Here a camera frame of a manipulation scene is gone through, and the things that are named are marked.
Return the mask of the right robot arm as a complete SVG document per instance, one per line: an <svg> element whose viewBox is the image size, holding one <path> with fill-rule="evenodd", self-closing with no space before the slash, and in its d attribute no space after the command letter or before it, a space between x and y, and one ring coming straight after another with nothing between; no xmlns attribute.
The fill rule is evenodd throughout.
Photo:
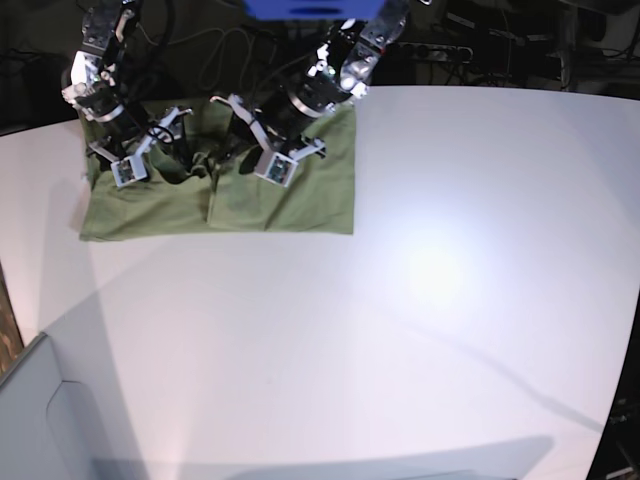
<svg viewBox="0 0 640 480"><path fill-rule="evenodd" d="M146 156L158 148L185 170L192 168L184 117L190 108L173 106L158 115L143 98L154 87L155 66L169 46L175 5L164 3L166 20L159 43L142 59L128 52L138 29L142 1L99 1L83 18L82 45L63 85L63 99L81 119L98 126L99 136L86 141L89 154L108 167L119 187L149 177Z"/></svg>

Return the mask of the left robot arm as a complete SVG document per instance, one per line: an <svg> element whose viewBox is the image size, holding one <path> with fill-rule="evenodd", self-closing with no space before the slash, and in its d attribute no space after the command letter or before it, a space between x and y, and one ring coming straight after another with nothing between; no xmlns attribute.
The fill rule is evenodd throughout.
<svg viewBox="0 0 640 480"><path fill-rule="evenodd" d="M305 132L364 97L386 50L403 33L409 1L384 1L370 20L336 21L314 46L257 81L245 96L214 96L231 120L217 164L245 155L241 172L286 186L302 160L325 157L326 142Z"/></svg>

